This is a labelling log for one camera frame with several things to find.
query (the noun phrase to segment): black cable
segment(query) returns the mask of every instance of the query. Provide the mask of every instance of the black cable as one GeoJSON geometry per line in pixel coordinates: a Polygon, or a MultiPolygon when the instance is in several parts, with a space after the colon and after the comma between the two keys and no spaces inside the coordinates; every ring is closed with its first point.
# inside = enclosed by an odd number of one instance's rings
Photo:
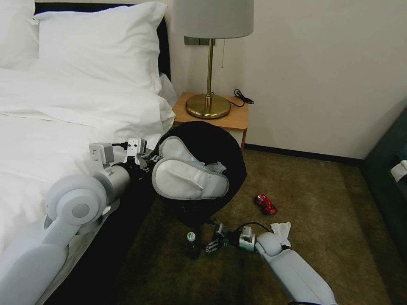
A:
{"type": "Polygon", "coordinates": [[[234,102],[229,101],[229,103],[235,105],[236,107],[243,107],[245,105],[245,103],[249,104],[249,105],[253,105],[254,101],[249,99],[248,97],[245,97],[243,95],[243,93],[239,90],[239,89],[235,89],[234,90],[234,97],[237,97],[238,99],[241,99],[243,101],[243,104],[241,105],[237,105],[234,102]]]}
{"type": "Polygon", "coordinates": [[[260,227],[262,227],[263,229],[265,229],[267,232],[272,233],[269,229],[267,229],[264,225],[258,223],[258,222],[247,222],[245,224],[240,225],[236,230],[234,230],[233,232],[236,232],[238,230],[240,230],[241,228],[243,228],[245,225],[258,225],[260,227]]]}
{"type": "Polygon", "coordinates": [[[128,142],[124,142],[124,143],[113,143],[112,146],[120,146],[122,147],[124,150],[127,150],[127,145],[128,142]]]}

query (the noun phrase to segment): brass lamp base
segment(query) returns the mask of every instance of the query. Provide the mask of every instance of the brass lamp base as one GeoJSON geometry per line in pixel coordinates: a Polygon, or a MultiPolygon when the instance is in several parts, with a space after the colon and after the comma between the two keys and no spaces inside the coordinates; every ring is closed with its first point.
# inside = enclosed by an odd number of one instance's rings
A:
{"type": "Polygon", "coordinates": [[[201,119],[217,119],[227,115],[230,111],[229,101],[219,95],[212,95],[209,107],[205,107],[205,94],[190,97],[185,104],[187,112],[201,119]]]}

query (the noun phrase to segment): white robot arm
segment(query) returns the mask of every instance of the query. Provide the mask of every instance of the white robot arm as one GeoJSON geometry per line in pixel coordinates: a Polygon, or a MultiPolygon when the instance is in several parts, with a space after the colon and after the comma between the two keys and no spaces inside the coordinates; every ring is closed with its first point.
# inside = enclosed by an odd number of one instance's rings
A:
{"type": "Polygon", "coordinates": [[[101,224],[110,204],[130,184],[129,168],[143,172],[140,156],[145,153],[145,140],[130,139],[129,143],[133,149],[126,159],[132,164],[110,167],[112,144],[91,144],[89,150],[98,168],[94,176],[65,177],[51,187],[45,198],[45,221],[26,228],[0,258],[0,304],[36,304],[65,264],[71,239],[101,224]]]}
{"type": "Polygon", "coordinates": [[[206,246],[210,253],[228,244],[258,253],[267,262],[282,285],[291,304],[336,305],[334,294],[324,279],[295,251],[280,244],[271,232],[256,238],[251,227],[229,231],[222,223],[214,223],[213,241],[206,246]]]}

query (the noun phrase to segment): pillowcase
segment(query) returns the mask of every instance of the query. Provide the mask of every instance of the pillowcase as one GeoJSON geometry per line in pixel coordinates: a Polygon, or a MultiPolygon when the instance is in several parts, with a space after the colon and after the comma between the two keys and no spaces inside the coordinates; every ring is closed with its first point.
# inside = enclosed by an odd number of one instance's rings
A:
{"type": "Polygon", "coordinates": [[[166,7],[146,2],[96,13],[38,14],[39,60],[34,69],[131,83],[157,94],[157,27],[166,7]]]}
{"type": "Polygon", "coordinates": [[[25,69],[38,58],[34,0],[0,0],[0,67],[25,69]]]}

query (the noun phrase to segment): carpet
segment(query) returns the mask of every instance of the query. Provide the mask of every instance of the carpet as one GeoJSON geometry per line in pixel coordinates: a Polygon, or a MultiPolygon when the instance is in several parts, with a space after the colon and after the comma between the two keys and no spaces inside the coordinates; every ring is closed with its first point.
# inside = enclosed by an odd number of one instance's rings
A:
{"type": "MultiPolygon", "coordinates": [[[[231,229],[249,221],[267,227],[290,221],[292,249],[330,285],[338,304],[407,304],[407,268],[357,167],[249,150],[244,158],[248,176],[215,214],[219,221],[231,229]],[[276,215],[261,213],[253,203],[257,193],[272,199],[276,215]]],[[[113,288],[115,303],[288,303],[255,254],[229,246],[188,258],[188,231],[158,198],[113,288]]],[[[204,226],[202,240],[209,242],[211,234],[204,226]]]]}

